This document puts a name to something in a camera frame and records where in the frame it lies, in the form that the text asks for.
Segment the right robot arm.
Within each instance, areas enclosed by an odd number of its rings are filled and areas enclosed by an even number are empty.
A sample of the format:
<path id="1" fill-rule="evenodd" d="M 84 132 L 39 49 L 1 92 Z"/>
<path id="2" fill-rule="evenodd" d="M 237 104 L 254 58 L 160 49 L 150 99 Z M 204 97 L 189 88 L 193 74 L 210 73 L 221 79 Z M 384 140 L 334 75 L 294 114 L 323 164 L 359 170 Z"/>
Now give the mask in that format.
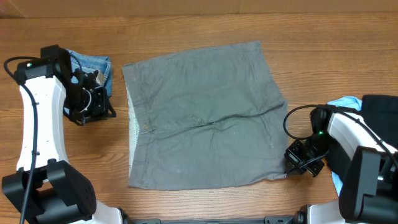
<path id="1" fill-rule="evenodd" d="M 310 108 L 313 133 L 286 149 L 286 173 L 317 176 L 328 166 L 343 186 L 337 200 L 306 205 L 291 223 L 397 223 L 397 103 Z"/>

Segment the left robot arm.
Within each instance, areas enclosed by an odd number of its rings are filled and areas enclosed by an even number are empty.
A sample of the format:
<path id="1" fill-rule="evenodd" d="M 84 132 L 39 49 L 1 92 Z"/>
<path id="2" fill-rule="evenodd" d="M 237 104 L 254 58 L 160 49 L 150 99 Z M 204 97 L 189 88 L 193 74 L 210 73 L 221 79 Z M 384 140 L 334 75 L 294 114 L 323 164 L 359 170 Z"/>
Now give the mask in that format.
<path id="1" fill-rule="evenodd" d="M 16 172 L 1 188 L 21 223 L 128 223 L 69 163 L 63 133 L 64 118 L 83 126 L 116 116 L 110 59 L 51 45 L 39 57 L 18 56 L 10 76 L 23 100 L 23 140 Z"/>

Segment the grey shorts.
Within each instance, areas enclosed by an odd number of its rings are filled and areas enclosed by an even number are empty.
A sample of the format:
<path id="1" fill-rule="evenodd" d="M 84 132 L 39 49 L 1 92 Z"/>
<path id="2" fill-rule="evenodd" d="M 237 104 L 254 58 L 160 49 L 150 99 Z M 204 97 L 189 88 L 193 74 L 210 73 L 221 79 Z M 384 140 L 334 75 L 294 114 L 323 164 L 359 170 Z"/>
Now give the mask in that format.
<path id="1" fill-rule="evenodd" d="M 286 177 L 287 101 L 259 41 L 126 64 L 128 185 L 217 189 Z"/>

